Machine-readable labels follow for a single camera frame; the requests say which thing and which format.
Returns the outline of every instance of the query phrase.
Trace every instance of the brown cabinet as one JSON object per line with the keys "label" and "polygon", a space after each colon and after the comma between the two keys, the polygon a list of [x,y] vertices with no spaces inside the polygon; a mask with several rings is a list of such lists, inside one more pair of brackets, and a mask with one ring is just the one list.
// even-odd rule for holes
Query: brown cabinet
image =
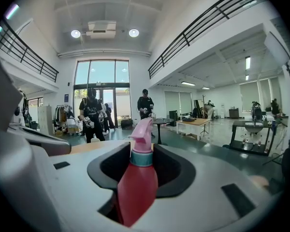
{"label": "brown cabinet", "polygon": [[238,108],[231,108],[229,109],[229,117],[230,118],[239,118]]}

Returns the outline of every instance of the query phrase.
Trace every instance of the round ceiling light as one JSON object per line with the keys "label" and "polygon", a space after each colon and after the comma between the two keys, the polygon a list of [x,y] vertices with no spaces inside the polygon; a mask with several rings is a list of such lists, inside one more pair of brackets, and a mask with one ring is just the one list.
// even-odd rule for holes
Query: round ceiling light
{"label": "round ceiling light", "polygon": [[81,36],[81,32],[79,30],[73,30],[71,32],[72,37],[79,38]]}
{"label": "round ceiling light", "polygon": [[131,29],[131,30],[129,31],[129,35],[130,35],[131,37],[137,37],[137,36],[139,35],[139,31],[138,31],[137,29]]}

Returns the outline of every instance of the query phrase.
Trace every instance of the green floor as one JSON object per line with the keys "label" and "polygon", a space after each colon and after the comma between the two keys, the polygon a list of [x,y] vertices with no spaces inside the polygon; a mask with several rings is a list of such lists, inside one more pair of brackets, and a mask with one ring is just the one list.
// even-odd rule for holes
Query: green floor
{"label": "green floor", "polygon": [[[132,130],[112,130],[108,135],[105,136],[105,139],[123,140],[127,139],[128,136],[131,135],[131,133]],[[152,142],[157,143],[158,131],[156,127],[154,127],[153,129],[153,134],[156,136],[156,138],[153,138]],[[64,135],[61,138],[69,141],[72,146],[86,143],[86,138],[84,136]],[[269,157],[243,154],[241,152],[237,152],[227,148],[222,148],[219,146],[197,141],[195,139],[176,134],[176,132],[165,128],[161,128],[161,141],[162,144],[167,144],[171,147],[181,148],[183,150],[189,150],[196,154],[202,154],[222,159],[249,176],[263,176],[269,181],[269,191],[272,194],[275,194],[282,189],[283,176],[281,172],[281,166],[273,162],[263,165],[263,163],[271,159]]]}

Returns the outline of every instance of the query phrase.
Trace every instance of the person wearing black cap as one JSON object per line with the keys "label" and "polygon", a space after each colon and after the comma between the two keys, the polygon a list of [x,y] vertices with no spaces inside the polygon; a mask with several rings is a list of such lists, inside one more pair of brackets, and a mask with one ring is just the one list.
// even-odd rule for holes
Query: person wearing black cap
{"label": "person wearing black cap", "polygon": [[148,96],[148,90],[143,89],[142,96],[137,101],[137,109],[140,111],[141,119],[148,118],[152,114],[154,108],[153,100]]}
{"label": "person wearing black cap", "polygon": [[83,98],[79,105],[80,119],[85,123],[85,135],[87,143],[91,142],[93,134],[100,141],[105,141],[100,122],[103,120],[102,106],[96,99],[97,92],[94,88],[87,89],[87,97]]}

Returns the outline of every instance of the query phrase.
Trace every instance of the black t-shirt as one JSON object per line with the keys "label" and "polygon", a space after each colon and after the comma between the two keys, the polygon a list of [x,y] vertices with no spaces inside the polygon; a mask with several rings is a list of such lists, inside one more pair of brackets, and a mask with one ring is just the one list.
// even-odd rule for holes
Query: black t-shirt
{"label": "black t-shirt", "polygon": [[147,108],[148,113],[146,115],[149,115],[152,113],[152,110],[150,108],[150,105],[153,105],[153,100],[150,97],[144,98],[141,96],[139,100],[137,101],[137,109],[140,110],[141,108]]}
{"label": "black t-shirt", "polygon": [[87,98],[84,98],[79,105],[79,110],[83,110],[84,116],[89,117],[92,122],[98,122],[99,110],[102,110],[102,106],[97,99],[90,101]]}

